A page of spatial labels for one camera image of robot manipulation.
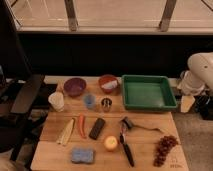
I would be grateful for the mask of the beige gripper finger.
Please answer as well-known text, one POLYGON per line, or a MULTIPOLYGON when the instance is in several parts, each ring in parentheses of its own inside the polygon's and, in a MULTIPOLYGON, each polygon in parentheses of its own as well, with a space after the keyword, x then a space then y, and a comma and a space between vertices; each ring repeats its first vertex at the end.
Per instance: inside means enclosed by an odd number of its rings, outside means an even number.
POLYGON ((192 105, 194 104, 194 102, 195 102, 195 98, 193 96, 183 96, 181 98, 180 111, 182 113, 187 113, 192 107, 192 105))

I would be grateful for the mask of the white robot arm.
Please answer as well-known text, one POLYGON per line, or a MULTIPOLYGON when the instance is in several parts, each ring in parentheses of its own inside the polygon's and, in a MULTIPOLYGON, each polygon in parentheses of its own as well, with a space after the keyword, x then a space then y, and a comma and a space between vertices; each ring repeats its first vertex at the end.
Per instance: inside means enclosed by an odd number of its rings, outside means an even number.
POLYGON ((182 92, 182 113, 187 113, 195 102, 195 96, 206 88, 213 91, 213 52, 196 53, 187 61, 188 70, 182 77, 179 88, 182 92))

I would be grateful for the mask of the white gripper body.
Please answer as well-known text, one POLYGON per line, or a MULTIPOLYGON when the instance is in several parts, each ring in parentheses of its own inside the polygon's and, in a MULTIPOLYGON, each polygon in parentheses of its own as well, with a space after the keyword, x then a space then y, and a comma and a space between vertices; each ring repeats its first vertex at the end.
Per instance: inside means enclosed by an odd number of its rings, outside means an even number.
POLYGON ((205 84, 191 71, 186 71, 181 81, 181 90, 185 95, 199 95, 205 88, 205 84))

